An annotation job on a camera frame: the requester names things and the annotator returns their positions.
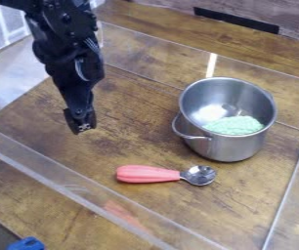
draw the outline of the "green food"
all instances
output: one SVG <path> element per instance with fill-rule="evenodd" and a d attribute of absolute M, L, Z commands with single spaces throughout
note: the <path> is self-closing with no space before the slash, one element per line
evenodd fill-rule
<path fill-rule="evenodd" d="M 204 128 L 224 135 L 240 136 L 252 134 L 261 129 L 264 125 L 252 116 L 224 117 L 208 123 Z"/>

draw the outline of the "blue object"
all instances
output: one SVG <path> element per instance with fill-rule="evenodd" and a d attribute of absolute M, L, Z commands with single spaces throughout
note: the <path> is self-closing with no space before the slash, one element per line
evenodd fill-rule
<path fill-rule="evenodd" d="M 10 244 L 6 250 L 45 250 L 45 248 L 34 237 L 26 237 Z"/>

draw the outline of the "metal pot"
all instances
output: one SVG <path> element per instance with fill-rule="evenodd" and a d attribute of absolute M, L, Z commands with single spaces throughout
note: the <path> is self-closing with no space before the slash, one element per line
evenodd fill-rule
<path fill-rule="evenodd" d="M 269 92 L 240 79 L 213 77 L 188 86 L 179 105 L 172 129 L 196 153 L 205 158 L 232 162 L 259 152 L 276 119 L 276 105 Z M 211 121 L 236 115 L 255 117 L 265 125 L 264 129 L 253 134 L 231 136 L 204 128 Z"/>

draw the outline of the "metal spoon head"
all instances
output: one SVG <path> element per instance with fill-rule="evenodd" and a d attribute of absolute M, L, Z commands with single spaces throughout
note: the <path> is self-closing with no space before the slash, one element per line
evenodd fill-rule
<path fill-rule="evenodd" d="M 180 172 L 180 179 L 196 186 L 211 184 L 215 177 L 216 171 L 208 166 L 195 166 L 188 171 Z"/>

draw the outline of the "black robotic arm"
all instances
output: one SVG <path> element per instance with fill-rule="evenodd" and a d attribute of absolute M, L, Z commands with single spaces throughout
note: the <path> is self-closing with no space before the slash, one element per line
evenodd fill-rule
<path fill-rule="evenodd" d="M 94 128 L 90 89 L 104 69 L 89 0 L 0 0 L 0 5 L 26 13 L 33 53 L 68 105 L 64 114 L 73 133 Z"/>

